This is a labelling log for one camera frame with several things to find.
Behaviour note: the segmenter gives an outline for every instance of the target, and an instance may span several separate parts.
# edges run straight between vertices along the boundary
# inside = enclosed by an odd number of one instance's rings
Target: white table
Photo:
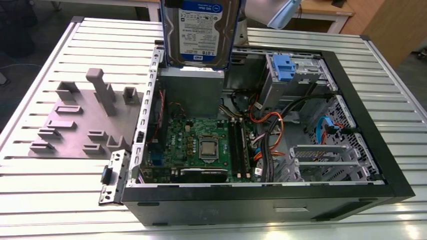
[[[28,157],[60,81],[103,68],[114,89],[146,90],[156,22],[86,18],[70,24],[0,134],[0,236],[64,240],[331,240],[427,238],[427,115],[370,41],[359,36],[249,29],[253,46],[337,53],[417,196],[338,222],[144,227],[124,206],[99,207],[108,159]]]

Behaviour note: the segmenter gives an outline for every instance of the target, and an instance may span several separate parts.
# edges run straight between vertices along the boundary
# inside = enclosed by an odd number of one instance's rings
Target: blue drive bay latch
[[[273,55],[273,67],[281,82],[289,82],[293,80],[297,72],[297,66],[289,55]]]

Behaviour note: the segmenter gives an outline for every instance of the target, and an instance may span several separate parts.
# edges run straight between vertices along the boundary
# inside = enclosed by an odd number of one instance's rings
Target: green circuit board
[[[155,162],[159,153],[150,152],[152,159],[151,176],[155,183],[171,181],[171,169],[201,168],[227,170],[227,182],[251,182],[249,175],[237,175],[233,171],[233,154],[229,136],[229,120],[217,119],[171,119],[167,127],[166,150],[160,162]],[[203,142],[215,143],[217,150],[213,159],[203,155]]]

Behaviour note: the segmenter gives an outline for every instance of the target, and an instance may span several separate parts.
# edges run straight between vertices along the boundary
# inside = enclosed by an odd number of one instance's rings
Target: blue hard drive label
[[[214,60],[221,38],[215,23],[222,17],[221,4],[185,1],[179,9],[179,52],[185,59],[201,62]]]

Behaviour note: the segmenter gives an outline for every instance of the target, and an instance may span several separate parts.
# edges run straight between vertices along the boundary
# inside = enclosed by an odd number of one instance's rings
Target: metal bracket
[[[110,163],[102,173],[103,183],[98,205],[122,206],[122,195],[126,188],[131,154],[126,150],[114,151]]]

